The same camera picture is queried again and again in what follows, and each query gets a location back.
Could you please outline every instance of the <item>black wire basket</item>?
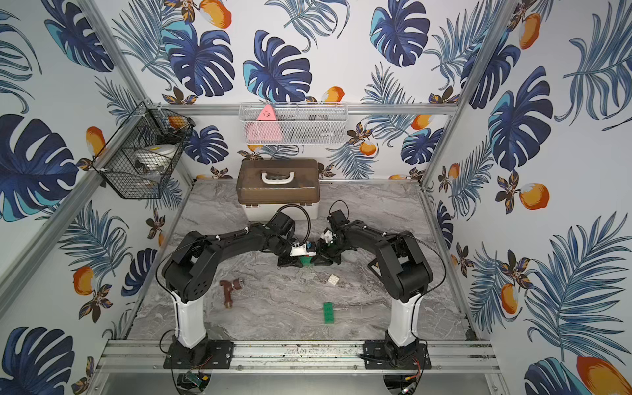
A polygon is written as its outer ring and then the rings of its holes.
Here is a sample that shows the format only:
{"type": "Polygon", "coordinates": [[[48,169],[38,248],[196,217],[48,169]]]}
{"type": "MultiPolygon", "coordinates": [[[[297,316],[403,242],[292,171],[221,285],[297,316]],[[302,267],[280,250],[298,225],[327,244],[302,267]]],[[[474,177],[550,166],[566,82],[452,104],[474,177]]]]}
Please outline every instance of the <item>black wire basket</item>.
{"type": "Polygon", "coordinates": [[[92,166],[123,199],[160,199],[195,123],[176,112],[139,104],[101,152],[128,122],[135,125],[120,148],[100,168],[94,161],[92,166]]]}

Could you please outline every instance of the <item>storage box lid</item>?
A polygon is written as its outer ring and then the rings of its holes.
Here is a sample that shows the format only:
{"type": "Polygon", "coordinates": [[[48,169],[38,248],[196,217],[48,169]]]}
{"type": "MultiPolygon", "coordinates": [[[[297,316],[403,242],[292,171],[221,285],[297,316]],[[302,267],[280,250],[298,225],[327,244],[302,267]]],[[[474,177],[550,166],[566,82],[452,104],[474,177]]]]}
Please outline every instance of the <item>storage box lid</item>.
{"type": "Polygon", "coordinates": [[[240,204],[314,204],[320,201],[313,159],[243,161],[237,179],[240,204]]]}

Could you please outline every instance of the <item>white handle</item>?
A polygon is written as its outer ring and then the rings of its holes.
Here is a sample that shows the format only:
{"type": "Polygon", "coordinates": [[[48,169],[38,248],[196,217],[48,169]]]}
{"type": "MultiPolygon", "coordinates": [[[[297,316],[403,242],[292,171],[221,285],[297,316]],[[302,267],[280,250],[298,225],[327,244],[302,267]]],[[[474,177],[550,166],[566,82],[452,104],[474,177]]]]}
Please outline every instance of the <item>white handle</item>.
{"type": "Polygon", "coordinates": [[[270,185],[289,184],[290,182],[292,182],[292,180],[294,180],[294,172],[290,171],[289,177],[286,179],[269,179],[268,173],[263,172],[261,173],[261,179],[264,181],[264,183],[270,184],[270,185]]]}

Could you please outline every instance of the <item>red pipe fitting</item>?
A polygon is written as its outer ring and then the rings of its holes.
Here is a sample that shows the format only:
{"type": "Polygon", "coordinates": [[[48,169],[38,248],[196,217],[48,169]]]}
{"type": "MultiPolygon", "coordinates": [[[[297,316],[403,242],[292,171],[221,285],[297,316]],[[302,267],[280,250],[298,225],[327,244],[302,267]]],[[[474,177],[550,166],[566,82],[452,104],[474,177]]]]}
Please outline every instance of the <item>red pipe fitting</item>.
{"type": "Polygon", "coordinates": [[[222,280],[219,282],[220,287],[224,287],[224,306],[226,308],[233,307],[233,299],[231,299],[231,292],[237,289],[243,288],[243,281],[235,279],[233,282],[222,280]]]}

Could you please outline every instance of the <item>gray marble surface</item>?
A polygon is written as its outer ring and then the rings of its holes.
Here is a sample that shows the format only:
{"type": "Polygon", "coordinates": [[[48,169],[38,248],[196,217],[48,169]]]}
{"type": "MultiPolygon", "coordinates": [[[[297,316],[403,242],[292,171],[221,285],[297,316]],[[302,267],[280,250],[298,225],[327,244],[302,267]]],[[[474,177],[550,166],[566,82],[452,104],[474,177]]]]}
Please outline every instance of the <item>gray marble surface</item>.
{"type": "MultiPolygon", "coordinates": [[[[321,184],[319,218],[312,221],[311,240],[327,226],[333,201],[349,205],[349,218],[361,219],[384,231],[411,231],[434,244],[423,214],[416,183],[321,184]]],[[[173,251],[184,235],[197,230],[218,234],[244,228],[247,219],[237,202],[234,183],[197,183],[169,242],[173,251]]],[[[296,235],[307,230],[297,221],[296,235]]],[[[434,272],[433,284],[443,277],[439,258],[422,250],[434,272]]],[[[382,339],[391,318],[391,299],[383,285],[367,269],[373,255],[360,251],[343,253],[341,265],[277,268],[273,254],[252,252],[219,264],[215,281],[240,278],[245,287],[233,292],[232,309],[224,307],[222,288],[211,287],[204,296],[205,325],[216,339],[382,339]],[[327,282],[331,274],[337,285],[327,282]],[[322,305],[333,302],[334,324],[324,324],[322,305]]],[[[128,339],[158,339],[175,326],[171,297],[152,278],[128,339]]],[[[427,295],[420,304],[419,336],[428,340],[465,340],[461,316],[450,285],[427,295]]]]}

